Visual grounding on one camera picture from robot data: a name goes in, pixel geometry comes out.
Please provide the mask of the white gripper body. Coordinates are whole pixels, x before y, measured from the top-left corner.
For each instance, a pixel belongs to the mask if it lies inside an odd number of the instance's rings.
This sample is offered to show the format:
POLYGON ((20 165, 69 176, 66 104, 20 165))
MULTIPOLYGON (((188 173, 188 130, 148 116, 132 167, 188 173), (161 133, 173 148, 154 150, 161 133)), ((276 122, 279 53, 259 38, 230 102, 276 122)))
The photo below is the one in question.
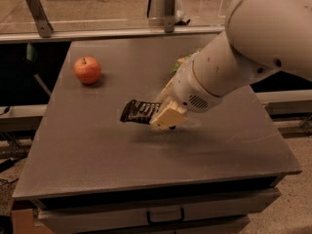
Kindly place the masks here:
POLYGON ((211 110, 222 102, 221 97, 208 92, 198 81, 194 71, 197 56, 194 53, 179 66, 173 78, 157 96, 158 102, 172 98, 180 106, 197 113, 211 110))

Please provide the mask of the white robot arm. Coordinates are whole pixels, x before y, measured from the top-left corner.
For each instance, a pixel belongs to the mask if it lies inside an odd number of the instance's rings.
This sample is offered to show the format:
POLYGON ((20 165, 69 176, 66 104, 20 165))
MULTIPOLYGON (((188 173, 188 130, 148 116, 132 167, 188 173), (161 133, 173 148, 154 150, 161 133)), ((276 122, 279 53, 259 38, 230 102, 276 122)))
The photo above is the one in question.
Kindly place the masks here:
POLYGON ((224 30, 178 68, 150 124, 181 125, 279 71, 312 80, 312 0, 232 0, 224 30))

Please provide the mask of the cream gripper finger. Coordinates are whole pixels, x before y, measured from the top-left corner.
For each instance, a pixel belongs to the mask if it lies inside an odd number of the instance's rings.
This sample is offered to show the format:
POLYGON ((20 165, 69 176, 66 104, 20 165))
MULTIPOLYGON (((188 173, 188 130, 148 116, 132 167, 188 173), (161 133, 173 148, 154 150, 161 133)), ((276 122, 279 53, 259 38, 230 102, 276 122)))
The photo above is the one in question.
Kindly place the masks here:
POLYGON ((188 109, 172 97, 167 97, 149 124, 160 130, 178 126, 187 120, 188 109))

